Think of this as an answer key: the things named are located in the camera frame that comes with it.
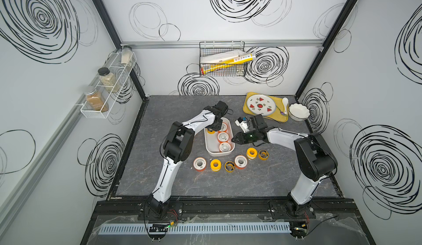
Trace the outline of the white plastic storage box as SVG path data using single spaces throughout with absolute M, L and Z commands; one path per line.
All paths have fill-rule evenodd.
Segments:
M 235 149 L 235 144 L 231 141 L 233 138 L 231 123 L 225 117 L 222 117 L 222 127 L 218 132 L 210 132 L 205 128 L 204 138 L 206 150 L 212 157 L 227 156 Z

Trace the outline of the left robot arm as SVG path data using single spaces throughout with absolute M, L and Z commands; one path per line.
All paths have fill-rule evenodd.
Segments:
M 167 215 L 171 189 L 182 163 L 189 157 L 195 135 L 203 129 L 217 132 L 221 129 L 222 117 L 228 112 L 228 105 L 219 101 L 214 106 L 205 107 L 201 113 L 185 122 L 174 122 L 160 145 L 159 153 L 163 167 L 156 187 L 146 204 L 158 218 Z

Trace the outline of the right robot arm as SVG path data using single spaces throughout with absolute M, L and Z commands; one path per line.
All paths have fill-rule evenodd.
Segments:
M 262 141 L 295 151 L 301 174 L 289 199 L 296 207 L 308 205 L 320 183 L 337 169 L 338 161 L 319 133 L 301 134 L 269 127 L 261 114 L 238 118 L 235 124 L 242 130 L 232 138 L 235 144 Z

